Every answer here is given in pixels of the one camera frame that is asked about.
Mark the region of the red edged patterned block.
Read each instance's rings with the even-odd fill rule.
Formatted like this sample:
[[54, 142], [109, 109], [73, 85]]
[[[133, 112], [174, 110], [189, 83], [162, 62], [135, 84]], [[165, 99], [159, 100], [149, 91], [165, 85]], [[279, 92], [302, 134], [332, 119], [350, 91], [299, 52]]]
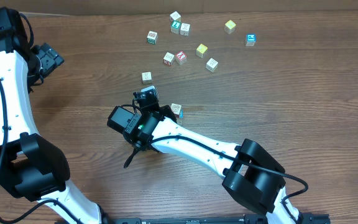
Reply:
[[179, 105], [179, 104], [176, 104], [176, 103], [172, 103], [172, 104], [170, 105], [170, 108], [171, 108], [171, 110], [172, 110], [172, 112], [173, 112], [173, 114], [174, 114], [175, 116], [179, 116], [179, 115], [180, 115], [180, 113], [181, 113], [181, 107], [182, 107], [182, 105]]

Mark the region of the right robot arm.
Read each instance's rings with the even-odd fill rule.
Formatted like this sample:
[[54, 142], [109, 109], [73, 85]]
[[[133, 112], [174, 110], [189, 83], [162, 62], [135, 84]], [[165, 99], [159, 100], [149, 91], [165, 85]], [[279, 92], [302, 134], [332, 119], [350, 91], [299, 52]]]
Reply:
[[258, 143], [227, 143], [189, 131], [177, 123], [168, 105], [151, 91], [135, 92], [129, 105], [116, 106], [107, 125], [133, 146], [128, 167], [140, 151], [152, 149], [195, 162], [222, 178], [222, 186], [240, 205], [264, 215], [268, 223], [300, 223], [300, 212], [286, 195], [285, 169]]

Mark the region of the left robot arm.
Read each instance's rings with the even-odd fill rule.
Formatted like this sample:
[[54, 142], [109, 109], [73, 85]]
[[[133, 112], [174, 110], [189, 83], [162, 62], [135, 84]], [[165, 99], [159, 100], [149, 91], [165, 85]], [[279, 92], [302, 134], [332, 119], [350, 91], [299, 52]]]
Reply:
[[67, 223], [108, 223], [101, 207], [70, 179], [64, 153], [38, 132], [29, 95], [63, 63], [16, 10], [0, 8], [0, 187], [36, 207], [46, 205]]

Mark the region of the blue D wooden block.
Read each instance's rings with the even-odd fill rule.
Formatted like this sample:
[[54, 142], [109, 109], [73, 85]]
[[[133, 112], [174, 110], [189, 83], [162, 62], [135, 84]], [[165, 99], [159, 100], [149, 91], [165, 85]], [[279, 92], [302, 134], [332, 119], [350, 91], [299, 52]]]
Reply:
[[180, 125], [180, 126], [182, 126], [182, 125], [183, 125], [183, 121], [182, 121], [181, 119], [178, 119], [178, 120], [177, 120], [177, 124]]

